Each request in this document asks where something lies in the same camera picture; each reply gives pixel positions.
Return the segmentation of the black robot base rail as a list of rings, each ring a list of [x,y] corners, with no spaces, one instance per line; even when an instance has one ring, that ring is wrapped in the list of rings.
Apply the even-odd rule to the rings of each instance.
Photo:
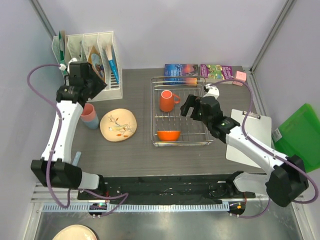
[[[104,196],[128,193],[127,205],[205,205],[254,199],[231,186],[230,174],[105,177]]]

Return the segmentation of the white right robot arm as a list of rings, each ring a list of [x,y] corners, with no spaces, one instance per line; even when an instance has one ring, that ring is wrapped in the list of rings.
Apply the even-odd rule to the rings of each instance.
[[[192,120],[202,122],[209,133],[228,146],[234,147],[258,166],[265,174],[250,174],[238,171],[226,184],[226,193],[233,198],[243,192],[267,195],[280,207],[286,207],[309,187],[305,166],[301,158],[294,155],[277,159],[277,152],[267,145],[256,141],[244,133],[240,123],[227,117],[220,109],[220,104],[213,96],[199,97],[188,95],[181,106],[181,115],[186,116],[189,109]]]

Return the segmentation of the pink plastic cup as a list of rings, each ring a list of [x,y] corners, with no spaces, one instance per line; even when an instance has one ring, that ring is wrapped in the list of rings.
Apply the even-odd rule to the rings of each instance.
[[[80,115],[80,118],[84,122],[91,122],[96,118],[96,116],[97,116],[97,113],[96,113],[94,106],[90,103],[86,103],[84,105],[84,108],[83,108],[83,111]]]

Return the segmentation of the beige bird-painted plate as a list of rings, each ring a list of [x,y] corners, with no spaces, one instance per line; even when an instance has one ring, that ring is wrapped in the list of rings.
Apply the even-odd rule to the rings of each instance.
[[[102,136],[110,142],[129,139],[137,130],[134,114],[125,108],[117,108],[106,113],[99,124]]]

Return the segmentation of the blue plastic cup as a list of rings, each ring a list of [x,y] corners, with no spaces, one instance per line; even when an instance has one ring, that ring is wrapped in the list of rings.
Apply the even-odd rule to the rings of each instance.
[[[84,120],[83,118],[81,120],[89,129],[96,130],[99,128],[100,122],[98,116],[95,116],[92,120]]]

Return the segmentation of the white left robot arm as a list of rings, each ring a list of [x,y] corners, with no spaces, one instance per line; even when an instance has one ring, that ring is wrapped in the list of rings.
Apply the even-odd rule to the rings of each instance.
[[[67,65],[62,85],[52,106],[56,110],[48,143],[39,160],[31,162],[31,171],[44,187],[89,189],[93,198],[100,200],[107,192],[102,176],[82,171],[72,165],[71,148],[80,116],[89,99],[96,97],[107,84],[101,80],[88,62],[72,58]]]

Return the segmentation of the orange ceramic bowl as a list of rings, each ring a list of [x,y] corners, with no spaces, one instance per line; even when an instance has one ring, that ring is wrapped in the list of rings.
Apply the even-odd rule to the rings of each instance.
[[[161,142],[176,142],[180,137],[180,130],[159,130],[157,137]]]

